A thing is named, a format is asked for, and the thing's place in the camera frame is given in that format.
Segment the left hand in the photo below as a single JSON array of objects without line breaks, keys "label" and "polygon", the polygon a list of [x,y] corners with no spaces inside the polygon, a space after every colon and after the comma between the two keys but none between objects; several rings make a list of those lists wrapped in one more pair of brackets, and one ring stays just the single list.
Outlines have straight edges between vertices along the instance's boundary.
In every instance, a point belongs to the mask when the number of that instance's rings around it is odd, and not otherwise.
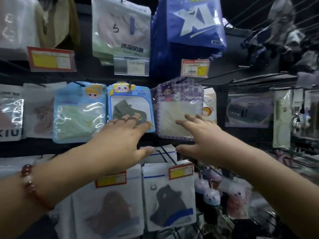
[{"label": "left hand", "polygon": [[145,122],[136,127],[139,118],[138,114],[110,120],[88,143],[75,148],[94,179],[125,171],[154,152],[153,147],[137,150],[138,141],[152,125]]}]

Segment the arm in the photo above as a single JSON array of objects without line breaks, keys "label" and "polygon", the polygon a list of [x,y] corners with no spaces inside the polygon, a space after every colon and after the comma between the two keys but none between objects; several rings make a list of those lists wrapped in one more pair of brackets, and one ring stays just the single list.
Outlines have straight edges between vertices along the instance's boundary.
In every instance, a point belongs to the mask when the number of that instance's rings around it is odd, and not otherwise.
[{"label": "arm", "polygon": [[[124,171],[153,153],[152,147],[136,150],[149,123],[135,128],[139,115],[110,121],[91,141],[32,168],[37,193],[51,205],[82,186]],[[0,180],[0,238],[22,234],[46,211],[32,196],[26,196],[19,174]]]},{"label": "arm", "polygon": [[180,145],[176,148],[179,153],[234,171],[260,192],[299,237],[317,237],[318,186],[201,116],[185,117],[186,121],[176,123],[192,133],[195,145]]}]

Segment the hand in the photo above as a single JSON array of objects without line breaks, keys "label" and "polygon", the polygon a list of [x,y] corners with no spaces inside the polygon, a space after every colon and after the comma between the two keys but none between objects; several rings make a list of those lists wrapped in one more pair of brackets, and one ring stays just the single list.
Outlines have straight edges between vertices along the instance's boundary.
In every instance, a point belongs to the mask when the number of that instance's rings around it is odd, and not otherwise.
[{"label": "hand", "polygon": [[253,149],[239,139],[221,130],[217,124],[202,116],[185,115],[187,120],[176,124],[188,130],[194,137],[195,145],[179,145],[176,151],[182,155],[200,160],[215,167],[228,168],[240,156]]},{"label": "hand", "polygon": [[94,179],[125,171],[154,152],[153,147],[137,150],[138,141],[151,126],[145,122],[136,127],[139,118],[137,114],[110,120],[88,143],[78,147]]}]

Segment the beaded bracelet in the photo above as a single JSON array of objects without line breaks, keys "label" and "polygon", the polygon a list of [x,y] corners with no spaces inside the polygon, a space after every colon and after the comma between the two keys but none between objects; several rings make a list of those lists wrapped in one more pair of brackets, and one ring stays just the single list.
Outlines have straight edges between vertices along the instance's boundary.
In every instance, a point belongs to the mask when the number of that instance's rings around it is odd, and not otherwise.
[{"label": "beaded bracelet", "polygon": [[23,177],[23,183],[26,187],[26,192],[28,195],[33,195],[33,197],[38,201],[38,203],[46,208],[49,211],[52,211],[54,209],[54,206],[51,206],[46,200],[44,200],[41,196],[38,195],[36,192],[35,186],[32,182],[33,177],[30,175],[31,173],[32,165],[27,164],[23,166],[21,171],[21,176]]}]

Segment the price tag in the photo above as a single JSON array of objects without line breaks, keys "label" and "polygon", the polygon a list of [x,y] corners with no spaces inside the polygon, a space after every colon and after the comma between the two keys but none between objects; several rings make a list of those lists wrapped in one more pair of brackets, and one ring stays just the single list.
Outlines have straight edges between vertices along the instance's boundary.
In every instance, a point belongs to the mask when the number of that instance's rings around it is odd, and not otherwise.
[{"label": "price tag", "polygon": [[32,72],[76,71],[72,50],[28,47],[28,58]]},{"label": "price tag", "polygon": [[183,164],[168,169],[169,180],[193,175],[194,165]]},{"label": "price tag", "polygon": [[145,75],[145,60],[127,60],[127,73],[129,75]]},{"label": "price tag", "polygon": [[95,181],[96,188],[124,184],[126,184],[126,171],[120,174],[108,175]]},{"label": "price tag", "polygon": [[182,60],[181,76],[208,77],[209,60]]}]

